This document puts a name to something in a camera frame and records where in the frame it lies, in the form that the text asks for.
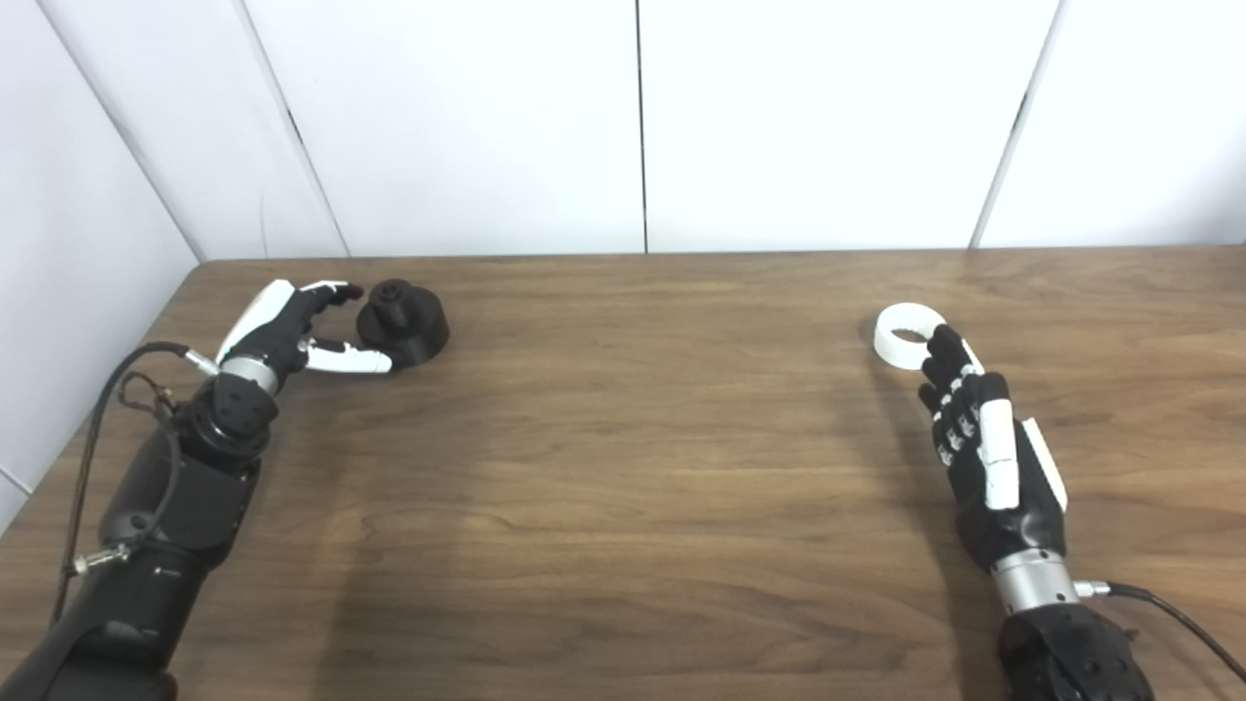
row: wooden table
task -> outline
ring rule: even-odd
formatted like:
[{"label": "wooden table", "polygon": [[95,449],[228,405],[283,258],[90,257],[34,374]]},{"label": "wooden table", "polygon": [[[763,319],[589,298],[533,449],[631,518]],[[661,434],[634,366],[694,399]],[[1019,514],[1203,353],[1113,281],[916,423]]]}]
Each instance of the wooden table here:
[{"label": "wooden table", "polygon": [[[1246,655],[1244,247],[216,261],[151,336],[214,352],[275,276],[412,279],[452,337],[396,377],[289,383],[183,699],[1003,699],[918,376],[870,347],[897,300],[1040,420],[1074,575],[1163,593]],[[110,413],[90,514],[147,421]],[[4,537],[0,674],[45,625],[78,449]],[[1246,699],[1161,614],[1093,605],[1143,631],[1159,699]]]}]

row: black cylindrical object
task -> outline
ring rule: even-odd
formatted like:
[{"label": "black cylindrical object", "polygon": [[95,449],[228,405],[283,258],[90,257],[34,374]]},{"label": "black cylindrical object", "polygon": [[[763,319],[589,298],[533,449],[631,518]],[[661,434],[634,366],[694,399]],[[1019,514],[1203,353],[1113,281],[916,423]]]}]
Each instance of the black cylindrical object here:
[{"label": "black cylindrical object", "polygon": [[366,346],[392,359],[395,371],[427,364],[450,340],[441,299],[405,279],[374,286],[355,327]]}]

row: wire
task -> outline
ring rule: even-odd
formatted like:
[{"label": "wire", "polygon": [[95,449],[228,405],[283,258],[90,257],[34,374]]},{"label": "wire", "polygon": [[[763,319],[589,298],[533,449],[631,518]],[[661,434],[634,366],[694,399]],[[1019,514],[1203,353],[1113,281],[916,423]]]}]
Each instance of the wire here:
[{"label": "wire", "polygon": [[74,550],[77,548],[78,529],[82,525],[82,507],[86,503],[86,487],[91,477],[91,461],[95,459],[95,448],[100,442],[100,427],[103,425],[103,412],[108,408],[108,400],[112,397],[112,388],[116,387],[121,376],[130,370],[140,359],[150,354],[173,354],[184,357],[189,347],[179,342],[156,340],[145,342],[131,350],[130,355],[113,369],[108,380],[103,382],[100,397],[91,410],[91,423],[86,432],[86,443],[82,447],[82,461],[78,463],[77,482],[74,486],[74,504],[70,510],[69,533],[65,537],[65,550],[61,554],[61,572],[56,585],[56,600],[52,604],[52,624],[55,625],[65,610],[65,598],[69,594],[70,579],[74,576]]},{"label": "wire", "polygon": [[[153,402],[150,407],[130,400],[126,393],[130,383],[136,380],[143,381],[151,388]],[[161,494],[151,519],[142,527],[140,533],[127,539],[127,543],[131,545],[141,544],[156,535],[161,518],[168,509],[168,503],[173,499],[173,493],[177,492],[177,478],[182,472],[182,442],[177,436],[177,428],[173,426],[174,407],[169,401],[169,396],[171,393],[167,388],[156,385],[156,381],[136,371],[126,374],[126,377],[121,380],[121,387],[117,388],[117,401],[121,402],[121,406],[151,415],[168,442],[168,483],[164,486],[164,493]]]},{"label": "wire", "polygon": [[1241,662],[1235,660],[1234,656],[1230,655],[1227,650],[1225,650],[1224,645],[1217,642],[1215,637],[1211,637],[1210,633],[1204,630],[1202,626],[1200,626],[1199,624],[1194,623],[1194,619],[1181,613],[1180,609],[1139,586],[1118,584],[1115,581],[1109,581],[1106,584],[1109,588],[1108,591],[1109,596],[1126,596],[1129,599],[1140,599],[1143,601],[1149,601],[1155,606],[1158,606],[1165,614],[1180,621],[1181,625],[1190,629],[1190,633],[1196,635],[1199,640],[1201,640],[1207,647],[1211,649],[1212,652],[1216,654],[1217,657],[1220,657],[1226,665],[1229,665],[1229,669],[1232,670],[1235,675],[1237,675],[1237,679],[1242,680],[1242,682],[1246,682],[1246,667],[1242,667]]}]

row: white plastic ring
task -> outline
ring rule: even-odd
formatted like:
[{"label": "white plastic ring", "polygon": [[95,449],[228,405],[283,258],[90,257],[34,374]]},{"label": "white plastic ring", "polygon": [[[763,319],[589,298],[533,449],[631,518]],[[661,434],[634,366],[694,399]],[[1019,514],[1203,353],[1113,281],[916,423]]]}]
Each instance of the white plastic ring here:
[{"label": "white plastic ring", "polygon": [[934,327],[942,322],[947,322],[943,316],[925,304],[913,301],[892,304],[878,314],[878,322],[873,326],[875,352],[890,366],[905,371],[920,371],[922,364],[931,356],[926,342],[906,340],[896,335],[896,331],[911,330],[928,339],[934,335]]}]

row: white wall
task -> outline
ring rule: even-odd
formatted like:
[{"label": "white wall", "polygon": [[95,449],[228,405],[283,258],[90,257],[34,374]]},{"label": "white wall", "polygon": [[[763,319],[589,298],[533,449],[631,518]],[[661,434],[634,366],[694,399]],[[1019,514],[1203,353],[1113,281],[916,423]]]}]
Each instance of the white wall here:
[{"label": "white wall", "polygon": [[640,0],[650,250],[963,247],[1055,0]]},{"label": "white wall", "polygon": [[240,0],[39,1],[206,258],[345,253]]},{"label": "white wall", "polygon": [[39,7],[0,2],[0,527],[193,265]]},{"label": "white wall", "polygon": [[644,249],[633,0],[248,0],[360,255]]},{"label": "white wall", "polygon": [[1246,4],[1072,0],[983,245],[1241,243]]}]

